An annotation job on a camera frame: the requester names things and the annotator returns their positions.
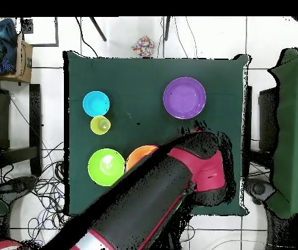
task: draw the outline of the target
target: white tile floor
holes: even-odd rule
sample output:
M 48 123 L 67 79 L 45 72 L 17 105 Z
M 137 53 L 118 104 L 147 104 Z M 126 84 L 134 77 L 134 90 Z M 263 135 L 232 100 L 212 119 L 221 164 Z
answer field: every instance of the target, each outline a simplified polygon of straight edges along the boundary
M 248 83 L 253 86 L 252 98 L 252 139 L 259 139 L 258 94 L 261 90 L 274 87 L 274 78 L 266 71 L 273 67 L 284 48 L 298 47 L 298 23 L 290 17 L 187 17 L 196 39 L 198 57 L 208 59 L 232 59 L 237 54 L 252 57 L 248 71 Z M 96 18 L 107 37 L 103 42 L 89 18 L 78 18 L 82 23 L 83 36 L 98 55 L 102 57 L 138 57 L 130 48 L 140 37 L 148 35 L 158 47 L 162 35 L 161 17 L 119 17 Z M 52 18 L 38 20 L 33 18 L 36 34 L 29 35 L 26 41 L 31 44 L 54 43 Z M 177 30 L 186 54 L 196 56 L 195 44 L 184 16 L 176 17 Z M 63 128 L 63 50 L 73 50 L 87 57 L 94 57 L 93 51 L 80 38 L 75 18 L 58 18 L 59 47 L 33 48 L 32 83 L 41 84 L 42 93 L 42 138 L 48 149 L 64 141 Z M 177 38 L 175 20 L 172 18 L 170 35 L 165 43 L 165 57 L 185 57 Z M 162 42 L 159 58 L 163 57 Z M 21 112 L 29 118 L 28 85 L 1 82 L 10 91 L 12 99 Z M 10 108 L 11 147 L 28 146 L 29 127 L 11 104 Z M 252 141 L 252 148 L 258 142 Z M 51 154 L 53 161 L 63 160 L 63 146 Z M 50 160 L 43 159 L 44 165 Z M 11 177 L 30 175 L 29 163 L 15 164 Z M 189 229 L 181 236 L 183 250 L 264 250 L 267 237 L 267 220 L 262 206 L 252 203 L 244 195 L 244 205 L 249 214 L 244 217 L 195 216 Z M 28 222 L 42 211 L 42 205 L 33 195 L 17 201 L 12 211 L 10 227 L 12 237 L 17 240 L 28 238 Z M 43 230 L 38 237 L 48 242 L 56 234 L 55 229 Z

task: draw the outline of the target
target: plastic cup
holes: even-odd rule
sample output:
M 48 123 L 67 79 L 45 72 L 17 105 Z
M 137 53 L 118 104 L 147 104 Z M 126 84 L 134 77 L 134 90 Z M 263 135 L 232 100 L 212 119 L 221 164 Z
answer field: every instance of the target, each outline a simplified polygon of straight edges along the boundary
M 129 171 L 137 162 L 139 162 L 144 156 L 152 153 L 157 146 L 152 146 L 152 145 L 145 145 L 145 146 L 140 146 L 136 150 L 134 150 L 128 157 L 125 171 Z
M 88 172 L 100 186 L 112 186 L 125 171 L 125 160 L 116 150 L 103 148 L 89 158 Z
M 98 135 L 105 134 L 111 126 L 110 121 L 104 116 L 96 116 L 91 120 L 91 130 Z

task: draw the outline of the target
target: tripod leg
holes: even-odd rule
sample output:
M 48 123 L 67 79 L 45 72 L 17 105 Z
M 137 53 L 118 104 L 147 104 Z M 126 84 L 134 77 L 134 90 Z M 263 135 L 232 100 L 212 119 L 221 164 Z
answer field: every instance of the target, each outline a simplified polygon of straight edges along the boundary
M 168 31 L 170 30 L 171 16 L 166 16 L 166 30 L 165 30 L 165 41 L 168 39 Z
M 106 42 L 107 41 L 107 38 L 104 36 L 104 33 L 101 31 L 98 23 L 95 21 L 95 19 L 93 17 L 90 17 L 90 19 L 91 19 L 93 25 L 95 26 L 95 28 L 97 29 L 99 35 L 102 37 L 103 41 Z

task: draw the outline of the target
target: lime green bowl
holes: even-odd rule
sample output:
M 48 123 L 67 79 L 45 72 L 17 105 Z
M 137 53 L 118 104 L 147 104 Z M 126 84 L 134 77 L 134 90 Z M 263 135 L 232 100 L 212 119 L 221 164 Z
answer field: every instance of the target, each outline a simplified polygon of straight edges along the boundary
M 95 183 L 110 187 L 124 174 L 125 159 L 116 150 L 103 148 L 89 158 L 87 168 Z

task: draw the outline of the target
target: plastic bowl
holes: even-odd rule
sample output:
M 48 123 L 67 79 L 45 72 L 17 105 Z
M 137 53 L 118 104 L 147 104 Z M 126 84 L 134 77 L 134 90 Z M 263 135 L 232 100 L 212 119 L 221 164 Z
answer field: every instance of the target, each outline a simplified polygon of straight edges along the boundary
M 152 145 L 145 145 L 145 146 L 140 146 L 136 150 L 134 150 L 129 157 L 127 158 L 127 163 L 125 166 L 125 171 L 129 171 L 137 162 L 139 162 L 144 156 L 149 155 L 152 153 L 157 146 L 152 146 Z
M 87 166 L 89 176 L 100 186 L 112 186 L 125 171 L 125 160 L 116 150 L 97 150 Z
M 101 91 L 92 91 L 83 99 L 83 110 L 91 117 L 105 115 L 110 108 L 110 99 Z

